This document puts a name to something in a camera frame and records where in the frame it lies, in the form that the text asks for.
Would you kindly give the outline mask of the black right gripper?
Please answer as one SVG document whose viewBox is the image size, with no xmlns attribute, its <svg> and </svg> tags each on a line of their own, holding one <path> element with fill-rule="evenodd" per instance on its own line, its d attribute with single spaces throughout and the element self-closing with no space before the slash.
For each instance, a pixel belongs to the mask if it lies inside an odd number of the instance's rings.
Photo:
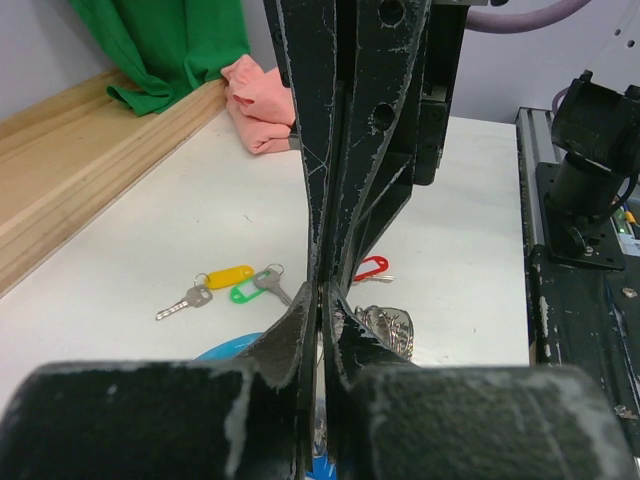
<svg viewBox="0 0 640 480">
<path fill-rule="evenodd" d="M 423 37 L 413 183 L 435 179 L 469 6 L 267 1 L 264 7 L 281 78 L 293 95 L 292 135 L 302 155 L 309 210 L 307 277 L 346 294 L 411 195 L 400 182 L 411 154 L 387 150 Z"/>
</svg>

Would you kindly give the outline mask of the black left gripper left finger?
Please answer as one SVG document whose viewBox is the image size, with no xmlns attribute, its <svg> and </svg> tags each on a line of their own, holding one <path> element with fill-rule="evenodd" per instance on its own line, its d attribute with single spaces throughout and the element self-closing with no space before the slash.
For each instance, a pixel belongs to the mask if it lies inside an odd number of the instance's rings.
<svg viewBox="0 0 640 480">
<path fill-rule="evenodd" d="M 318 293 L 221 361 L 50 363 L 1 421 L 5 479 L 301 479 L 312 464 Z"/>
</svg>

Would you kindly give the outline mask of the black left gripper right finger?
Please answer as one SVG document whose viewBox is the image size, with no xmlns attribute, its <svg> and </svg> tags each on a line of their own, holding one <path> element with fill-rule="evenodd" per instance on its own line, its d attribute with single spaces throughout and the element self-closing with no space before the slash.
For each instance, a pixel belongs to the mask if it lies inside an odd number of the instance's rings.
<svg viewBox="0 0 640 480">
<path fill-rule="evenodd" d="M 324 287 L 328 452 L 341 479 L 631 479 L 604 395 L 574 367 L 423 368 Z"/>
</svg>

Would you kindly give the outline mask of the metal keyring organizer blue handle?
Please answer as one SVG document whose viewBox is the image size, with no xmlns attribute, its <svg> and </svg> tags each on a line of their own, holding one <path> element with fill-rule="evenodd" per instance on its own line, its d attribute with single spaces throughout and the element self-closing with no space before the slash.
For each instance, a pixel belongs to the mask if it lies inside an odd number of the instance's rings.
<svg viewBox="0 0 640 480">
<path fill-rule="evenodd" d="M 370 330 L 387 348 L 406 360 L 411 360 L 414 349 L 414 325 L 405 310 L 370 305 L 355 308 L 357 320 Z M 246 350 L 261 332 L 250 333 L 219 344 L 197 357 L 197 360 L 224 360 Z M 327 413 L 325 401 L 324 351 L 318 337 L 316 359 L 316 399 L 314 412 L 313 462 L 306 472 L 306 479 L 336 479 L 337 469 L 330 460 L 327 449 Z"/>
</svg>

